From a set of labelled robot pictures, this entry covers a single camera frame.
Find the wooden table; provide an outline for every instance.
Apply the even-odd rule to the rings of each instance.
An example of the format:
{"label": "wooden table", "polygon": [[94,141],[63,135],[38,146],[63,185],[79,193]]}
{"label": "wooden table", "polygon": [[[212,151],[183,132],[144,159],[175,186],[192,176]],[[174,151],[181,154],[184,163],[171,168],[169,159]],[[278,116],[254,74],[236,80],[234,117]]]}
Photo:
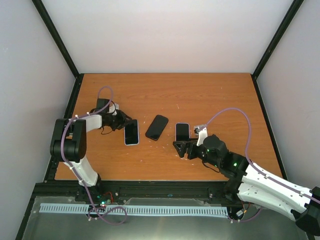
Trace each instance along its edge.
{"label": "wooden table", "polygon": [[[96,106],[97,93],[105,85],[113,88],[113,101],[139,122],[140,143],[125,146],[124,130],[87,135],[87,158],[103,180],[131,181],[221,181],[226,178],[205,168],[201,160],[180,158],[173,147],[175,124],[205,124],[215,113],[240,108],[252,125],[249,157],[266,170],[281,176],[267,126],[249,73],[133,73],[85,74],[74,109],[82,115]],[[109,98],[108,89],[101,93]],[[158,141],[145,137],[154,117],[169,119]],[[248,125],[241,113],[230,110],[218,116],[208,134],[216,134],[232,152],[244,154]],[[56,180],[76,179],[59,163]]]}

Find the smartphone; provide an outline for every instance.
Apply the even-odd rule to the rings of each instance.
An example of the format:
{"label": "smartphone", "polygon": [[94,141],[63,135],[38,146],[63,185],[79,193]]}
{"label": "smartphone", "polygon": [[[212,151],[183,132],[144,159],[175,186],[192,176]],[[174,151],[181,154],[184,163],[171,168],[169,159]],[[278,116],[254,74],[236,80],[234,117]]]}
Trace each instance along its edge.
{"label": "smartphone", "polygon": [[127,146],[137,145],[139,143],[139,126],[138,120],[131,120],[128,125],[124,127],[124,144]]}
{"label": "smartphone", "polygon": [[188,123],[179,122],[175,125],[175,140],[188,141],[190,138],[190,126]]}
{"label": "smartphone", "polygon": [[153,119],[151,125],[145,133],[145,136],[149,139],[157,141],[165,129],[169,119],[165,116],[157,115]]}

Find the black metal frame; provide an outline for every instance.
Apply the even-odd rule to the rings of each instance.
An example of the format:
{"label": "black metal frame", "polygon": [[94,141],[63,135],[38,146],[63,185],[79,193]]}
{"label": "black metal frame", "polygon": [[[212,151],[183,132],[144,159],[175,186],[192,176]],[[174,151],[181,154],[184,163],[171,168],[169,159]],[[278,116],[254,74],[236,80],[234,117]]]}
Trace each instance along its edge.
{"label": "black metal frame", "polygon": [[[297,13],[299,7],[304,0],[293,0],[289,10],[287,11],[284,19],[282,20],[279,28],[274,34],[269,46],[263,54],[260,62],[258,63],[254,73],[251,75],[252,82],[261,106],[261,110],[265,119],[267,129],[271,138],[273,149],[281,170],[281,174],[284,179],[287,179],[287,175],[281,160],[281,156],[277,147],[275,136],[273,134],[268,114],[259,90],[257,79],[268,59],[279,43],[281,37],[285,33],[290,22]],[[34,6],[38,10],[42,20],[47,26],[52,38],[54,39],[57,47],[63,55],[66,63],[75,77],[75,83],[72,89],[72,93],[65,110],[64,118],[70,118],[73,114],[80,87],[83,81],[84,74],[79,74],[73,60],[71,59],[57,29],[55,28],[44,4],[41,0],[32,0]],[[34,203],[34,199],[37,196],[72,196],[79,201],[88,202],[88,198],[82,193],[82,189],[79,187],[76,180],[55,180],[55,175],[58,167],[58,161],[51,158],[47,168],[47,172],[44,177],[44,182],[37,183],[34,187],[30,202],[23,217],[20,229],[16,236],[16,240],[20,240],[23,237],[29,215]],[[119,203],[123,200],[130,198],[186,198],[197,199],[211,204],[220,204],[225,207],[239,207],[240,202],[230,203],[222,197],[222,191],[226,184],[225,181],[209,181],[209,182],[189,182],[189,181],[102,181],[105,188],[110,189],[112,192],[117,192],[118,196],[116,201]],[[314,240],[313,236],[308,235],[310,240]]]}

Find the white wall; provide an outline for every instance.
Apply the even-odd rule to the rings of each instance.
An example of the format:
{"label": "white wall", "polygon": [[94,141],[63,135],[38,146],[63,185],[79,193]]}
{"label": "white wall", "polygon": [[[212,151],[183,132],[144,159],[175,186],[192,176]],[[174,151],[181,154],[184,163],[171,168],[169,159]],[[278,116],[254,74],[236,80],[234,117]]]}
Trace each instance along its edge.
{"label": "white wall", "polygon": [[0,239],[16,237],[74,77],[31,0],[0,2]]}
{"label": "white wall", "polygon": [[304,1],[258,78],[291,181],[320,186],[320,1]]}
{"label": "white wall", "polygon": [[43,3],[82,73],[252,73],[292,0]]}

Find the white ventilation strip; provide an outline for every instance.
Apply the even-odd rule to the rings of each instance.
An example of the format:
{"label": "white ventilation strip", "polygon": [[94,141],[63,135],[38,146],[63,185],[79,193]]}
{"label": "white ventilation strip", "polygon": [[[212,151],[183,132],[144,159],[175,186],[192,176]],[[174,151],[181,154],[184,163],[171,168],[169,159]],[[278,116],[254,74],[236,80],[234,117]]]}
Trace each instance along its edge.
{"label": "white ventilation strip", "polygon": [[[99,209],[99,213],[117,207],[118,205],[107,205],[106,209]],[[198,216],[226,218],[227,208],[222,206],[134,206],[122,205],[128,216]],[[62,204],[62,203],[41,203],[39,213],[55,214],[88,214],[88,204]],[[109,215],[125,215],[121,209],[115,209]]]}

